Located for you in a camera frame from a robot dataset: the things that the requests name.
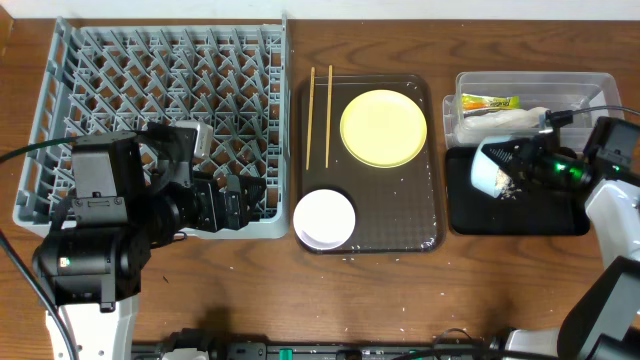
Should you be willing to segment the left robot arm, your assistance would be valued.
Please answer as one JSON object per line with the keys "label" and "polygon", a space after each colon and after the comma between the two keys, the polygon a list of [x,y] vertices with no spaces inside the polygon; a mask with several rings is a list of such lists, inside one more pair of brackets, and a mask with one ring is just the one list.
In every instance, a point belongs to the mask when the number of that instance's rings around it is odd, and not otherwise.
{"label": "left robot arm", "polygon": [[129,359],[152,250],[186,228],[240,230],[267,184],[230,175],[220,188],[193,169],[200,133],[152,123],[144,130],[92,134],[71,151],[74,188],[61,201],[33,267],[54,310],[54,353],[69,359]]}

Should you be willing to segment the green snack wrapper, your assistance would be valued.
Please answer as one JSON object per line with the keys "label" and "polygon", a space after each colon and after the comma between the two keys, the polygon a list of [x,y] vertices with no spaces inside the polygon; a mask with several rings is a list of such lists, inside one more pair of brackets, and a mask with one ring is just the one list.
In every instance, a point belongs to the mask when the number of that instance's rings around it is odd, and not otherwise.
{"label": "green snack wrapper", "polygon": [[463,93],[461,105],[464,112],[476,112],[480,110],[512,110],[520,109],[520,97],[496,97],[486,95],[473,95]]}

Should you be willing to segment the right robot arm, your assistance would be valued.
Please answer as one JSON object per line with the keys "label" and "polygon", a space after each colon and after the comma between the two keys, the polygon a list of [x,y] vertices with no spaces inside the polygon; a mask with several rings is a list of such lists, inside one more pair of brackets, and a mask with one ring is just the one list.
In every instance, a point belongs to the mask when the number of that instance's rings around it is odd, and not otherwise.
{"label": "right robot arm", "polygon": [[472,163],[473,186],[491,196],[499,179],[520,188],[555,191],[584,200],[604,272],[551,330],[512,330],[494,359],[636,359],[639,331],[639,176],[631,169],[637,125],[601,117],[578,158],[560,153],[555,132],[483,140]]}

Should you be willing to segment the light blue bowl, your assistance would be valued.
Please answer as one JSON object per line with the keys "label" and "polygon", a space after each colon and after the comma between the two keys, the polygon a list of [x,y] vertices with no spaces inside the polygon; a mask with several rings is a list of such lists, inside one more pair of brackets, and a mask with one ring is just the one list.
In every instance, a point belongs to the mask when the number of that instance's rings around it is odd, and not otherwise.
{"label": "light blue bowl", "polygon": [[494,192],[496,174],[499,167],[491,161],[483,152],[485,144],[506,142],[511,140],[511,136],[491,136],[480,142],[473,157],[471,166],[471,184],[479,191],[496,198]]}

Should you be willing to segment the white tissue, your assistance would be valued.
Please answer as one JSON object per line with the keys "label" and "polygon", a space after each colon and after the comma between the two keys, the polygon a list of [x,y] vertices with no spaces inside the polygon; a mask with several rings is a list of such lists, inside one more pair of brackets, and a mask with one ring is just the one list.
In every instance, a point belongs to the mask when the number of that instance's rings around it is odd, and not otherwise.
{"label": "white tissue", "polygon": [[470,115],[454,128],[454,139],[459,144],[478,144],[485,137],[512,134],[536,129],[540,118],[548,108],[535,107],[529,110],[513,109]]}

